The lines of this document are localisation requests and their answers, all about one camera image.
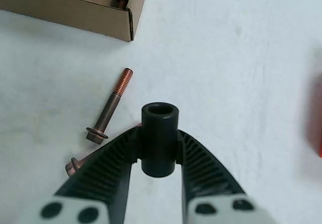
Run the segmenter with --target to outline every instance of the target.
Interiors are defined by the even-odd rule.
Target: brown cardboard box
[[[0,0],[0,9],[132,41],[144,0]]]

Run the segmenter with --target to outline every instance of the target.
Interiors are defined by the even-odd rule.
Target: hex head
[[[94,143],[97,143],[97,144],[101,144],[104,140],[102,137],[100,137],[97,134],[92,133],[92,132],[88,132],[86,139],[88,139]]]

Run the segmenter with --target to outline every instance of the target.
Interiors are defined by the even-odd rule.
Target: white surface
[[[54,193],[70,157],[93,150],[85,128],[130,67],[112,138],[144,104],[175,104],[180,129],[279,223],[320,223],[322,159],[306,129],[321,27],[321,0],[146,0],[131,43],[1,11],[0,222]],[[180,179],[179,167],[152,179],[136,165],[125,223],[181,223]]]

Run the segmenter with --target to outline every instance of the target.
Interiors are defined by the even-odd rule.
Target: copper-colored bolt
[[[127,0],[119,0],[118,3],[119,3],[118,7],[120,9],[125,9],[125,7],[127,5]]]
[[[101,144],[103,139],[108,138],[104,131],[107,127],[107,124],[110,122],[111,117],[120,102],[120,99],[129,84],[131,77],[133,75],[133,71],[129,68],[125,68],[120,76],[119,80],[117,81],[114,90],[107,101],[99,119],[97,120],[94,128],[87,127],[86,130],[88,134],[86,139],[95,142],[97,144]]]
[[[141,123],[138,123],[134,127],[140,127]],[[80,169],[87,160],[89,160],[91,157],[93,157],[95,154],[97,154],[102,148],[99,148],[98,150],[92,152],[90,155],[87,155],[85,158],[78,161],[76,158],[71,158],[71,161],[65,166],[66,172],[69,177],[71,177],[75,172]]]

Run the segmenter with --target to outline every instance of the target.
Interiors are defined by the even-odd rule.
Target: mounting hole
[[[60,213],[61,209],[62,204],[60,202],[52,202],[42,208],[40,215],[44,219],[51,219],[57,216]]]
[[[80,223],[92,223],[99,216],[99,211],[95,207],[87,207],[78,214]]]
[[[156,105],[150,106],[148,110],[153,114],[166,115],[172,113],[173,107],[170,105]]]
[[[199,204],[196,207],[196,213],[198,214],[215,214],[217,210],[209,203]]]
[[[254,206],[245,199],[235,200],[232,204],[235,210],[254,210]]]

